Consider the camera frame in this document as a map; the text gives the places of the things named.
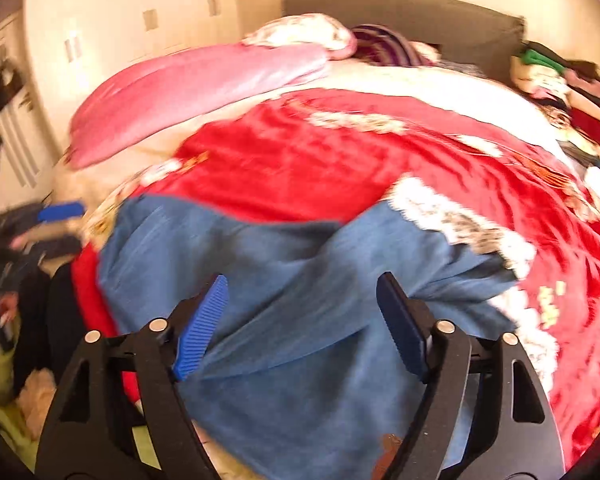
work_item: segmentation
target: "purple striped cushion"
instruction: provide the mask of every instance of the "purple striped cushion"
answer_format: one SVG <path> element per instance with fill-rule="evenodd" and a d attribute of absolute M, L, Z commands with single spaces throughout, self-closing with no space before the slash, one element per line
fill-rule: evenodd
<path fill-rule="evenodd" d="M 384 25 L 365 24 L 354 27 L 358 40 L 354 57 L 375 66 L 431 66 L 407 39 Z"/>

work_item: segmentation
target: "silver screw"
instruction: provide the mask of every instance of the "silver screw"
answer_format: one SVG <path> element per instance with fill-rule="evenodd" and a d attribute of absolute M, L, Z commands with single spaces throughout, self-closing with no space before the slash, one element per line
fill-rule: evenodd
<path fill-rule="evenodd" d="M 505 332 L 504 334 L 502 334 L 502 340 L 511 346 L 515 346 L 518 344 L 518 336 L 516 336 L 515 334 L 512 334 L 511 332 Z"/>
<path fill-rule="evenodd" d="M 84 340 L 87 343 L 95 343 L 98 339 L 100 339 L 100 332 L 97 330 L 91 330 L 84 335 Z"/>
<path fill-rule="evenodd" d="M 446 319 L 437 322 L 436 327 L 438 328 L 438 330 L 440 330 L 440 332 L 444 334 L 452 334 L 456 331 L 456 326 L 450 321 L 447 321 Z"/>
<path fill-rule="evenodd" d="M 169 323 L 163 317 L 159 317 L 154 319 L 151 323 L 149 323 L 149 330 L 151 332 L 162 332 Z"/>

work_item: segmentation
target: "pink blanket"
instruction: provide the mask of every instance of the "pink blanket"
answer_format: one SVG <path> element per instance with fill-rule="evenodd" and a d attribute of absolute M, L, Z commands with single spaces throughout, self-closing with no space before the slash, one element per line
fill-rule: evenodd
<path fill-rule="evenodd" d="M 322 77 L 327 58 L 317 44 L 267 48 L 237 43 L 130 66 L 96 88 L 74 114 L 69 165 L 85 168 L 197 115 Z"/>

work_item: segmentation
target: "white bed sheet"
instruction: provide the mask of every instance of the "white bed sheet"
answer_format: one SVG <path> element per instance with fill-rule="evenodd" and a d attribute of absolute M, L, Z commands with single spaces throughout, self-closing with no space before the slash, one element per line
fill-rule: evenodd
<path fill-rule="evenodd" d="M 92 212 L 123 180 L 167 160 L 203 124 L 237 118 L 259 102 L 305 88 L 412 96 L 437 108 L 499 126 L 525 142 L 542 146 L 571 168 L 554 138 L 554 127 L 542 112 L 500 83 L 441 68 L 374 67 L 355 59 L 333 61 L 330 69 L 325 78 L 259 94 L 166 128 L 83 170 L 74 171 L 61 160 L 54 169 L 54 200 L 81 200 Z M 593 185 L 600 195 L 600 179 Z"/>

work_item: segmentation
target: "gray headboard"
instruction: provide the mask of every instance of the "gray headboard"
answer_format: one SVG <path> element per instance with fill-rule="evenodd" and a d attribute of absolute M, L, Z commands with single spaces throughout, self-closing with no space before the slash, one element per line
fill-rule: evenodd
<path fill-rule="evenodd" d="M 440 45 L 444 59 L 474 63 L 510 84 L 510 56 L 525 33 L 523 18 L 457 0 L 282 0 L 283 16 L 322 12 L 346 27 L 379 23 L 410 41 Z"/>

